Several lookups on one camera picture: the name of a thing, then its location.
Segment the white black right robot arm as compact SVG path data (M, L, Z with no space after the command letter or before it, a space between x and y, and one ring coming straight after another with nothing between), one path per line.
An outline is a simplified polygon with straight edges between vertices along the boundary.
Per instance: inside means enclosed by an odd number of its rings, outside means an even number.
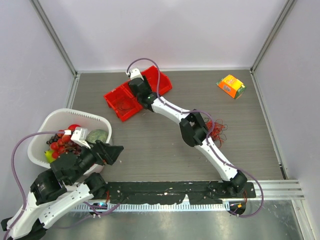
M144 109L160 114L178 124L183 141L201 152L214 166L221 179L226 183L226 193L233 198L243 193L248 179L245 174L233 166L216 147L209 136L208 127L201 112L186 110L167 101L152 91L145 76L138 74L129 76L128 86Z

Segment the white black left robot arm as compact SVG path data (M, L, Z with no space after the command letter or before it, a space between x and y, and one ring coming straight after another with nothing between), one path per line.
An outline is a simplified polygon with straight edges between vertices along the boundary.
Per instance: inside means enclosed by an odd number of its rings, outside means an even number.
M97 173L91 173L69 195L67 186L72 186L93 165L113 165L123 146L110 145L97 140L83 146L80 154L61 153L40 173L24 194L23 205L10 218L1 221L5 240L39 240L46 231L73 207L91 199L102 199L107 192L107 183Z

